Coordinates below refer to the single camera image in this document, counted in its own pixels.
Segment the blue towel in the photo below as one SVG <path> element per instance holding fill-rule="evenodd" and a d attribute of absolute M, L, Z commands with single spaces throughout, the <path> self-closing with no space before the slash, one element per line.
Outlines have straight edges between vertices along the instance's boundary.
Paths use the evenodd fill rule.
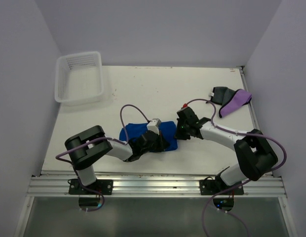
<path fill-rule="evenodd" d="M 126 125 L 126 131 L 128 133 L 129 140 L 131 138 L 138 138 L 144 134 L 147 130 L 146 123 L 129 123 Z M 170 143 L 170 146 L 166 149 L 167 151 L 174 151 L 178 148 L 177 140 L 175 139 L 176 126 L 173 121 L 162 122 L 159 126 L 159 131 L 162 133 L 164 138 Z"/>

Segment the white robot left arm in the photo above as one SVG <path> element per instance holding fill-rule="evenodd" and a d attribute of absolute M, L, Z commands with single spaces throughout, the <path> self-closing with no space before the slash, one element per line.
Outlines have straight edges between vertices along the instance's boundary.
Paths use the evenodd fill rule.
<path fill-rule="evenodd" d="M 87 194 L 97 190 L 98 182 L 93 164 L 103 156 L 111 156 L 123 162 L 137 161 L 142 155 L 166 151 L 170 143 L 162 132 L 147 130 L 127 143 L 105 136 L 102 127 L 97 125 L 76 134 L 65 141 L 74 170 L 81 181 L 80 188 Z"/>

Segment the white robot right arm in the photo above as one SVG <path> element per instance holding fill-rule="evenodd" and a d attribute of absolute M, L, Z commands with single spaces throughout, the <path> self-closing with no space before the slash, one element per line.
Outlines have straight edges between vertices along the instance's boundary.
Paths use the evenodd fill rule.
<path fill-rule="evenodd" d="M 259 180 L 278 162 L 278 157 L 266 138 L 256 136 L 262 133 L 253 129 L 244 135 L 228 133 L 213 125 L 211 119 L 199 119 L 192 108 L 183 107 L 177 112 L 177 140 L 189 140 L 191 137 L 208 140 L 223 145 L 236 153 L 237 164 L 229 166 L 211 180 L 209 185 L 221 194 L 245 179 Z"/>

